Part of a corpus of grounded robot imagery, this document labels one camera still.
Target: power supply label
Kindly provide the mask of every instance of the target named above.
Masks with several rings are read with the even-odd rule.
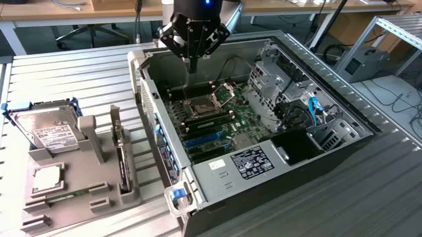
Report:
[[[69,125],[34,129],[32,132],[48,150],[54,150],[77,144]]]
[[[273,165],[260,146],[239,152],[229,157],[237,167],[243,179],[249,179],[273,169]]]

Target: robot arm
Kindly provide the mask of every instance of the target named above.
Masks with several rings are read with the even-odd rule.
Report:
[[[211,55],[229,36],[220,12],[231,14],[223,16],[231,22],[236,21],[240,10],[240,0],[173,0],[169,24],[159,30],[159,37],[173,54],[183,58],[189,74],[196,72],[197,59]]]

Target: motherboard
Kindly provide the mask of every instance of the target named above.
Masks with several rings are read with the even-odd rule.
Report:
[[[244,89],[228,83],[209,86],[211,94],[164,103],[193,164],[256,144],[269,134],[241,96]]]

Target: office chair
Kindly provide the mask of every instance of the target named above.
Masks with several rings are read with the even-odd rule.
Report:
[[[94,48],[94,39],[93,39],[93,37],[96,36],[96,31],[104,32],[104,33],[106,33],[106,34],[109,34],[109,35],[112,35],[112,36],[116,36],[116,37],[124,39],[124,43],[125,43],[125,44],[129,44],[129,37],[125,36],[124,34],[116,32],[116,31],[113,31],[114,29],[117,29],[114,23],[110,24],[110,28],[112,28],[113,30],[109,30],[109,29],[106,29],[106,28],[102,28],[102,27],[101,27],[102,25],[105,25],[105,24],[88,24],[88,25],[85,25],[85,26],[82,26],[82,27],[78,27],[77,25],[73,25],[73,26],[72,26],[72,27],[73,27],[73,30],[72,30],[69,33],[66,33],[65,35],[62,35],[62,36],[60,36],[60,37],[57,37],[57,38],[54,39],[54,41],[56,41],[56,43],[57,43],[57,44],[56,44],[57,47],[58,47],[60,49],[68,49],[68,48],[65,47],[65,43],[64,43],[62,41],[70,39],[74,35],[77,35],[77,34],[85,32],[85,31],[89,31],[89,34],[90,34],[90,48]]]

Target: circuit board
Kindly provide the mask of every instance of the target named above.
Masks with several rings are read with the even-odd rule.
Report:
[[[224,88],[216,89],[213,92],[215,99],[217,100],[216,104],[220,104],[220,107],[212,107],[209,102],[204,100],[204,98],[211,100],[212,95],[203,95],[189,98],[188,100],[164,103],[192,163],[200,163],[245,146],[256,144],[259,139],[269,134],[248,102],[241,96],[241,89],[239,87],[231,88],[232,93]],[[195,101],[200,101],[201,104],[197,105],[196,103],[192,105]],[[219,112],[229,112],[231,121],[208,129],[212,134],[209,141],[204,140],[207,139],[205,134],[199,137],[199,139],[201,139],[199,144],[195,143],[195,141],[197,141],[196,137],[185,139],[184,134],[187,131],[183,126],[184,122],[195,121],[195,119],[200,117],[199,113],[204,113],[205,116],[209,116]]]

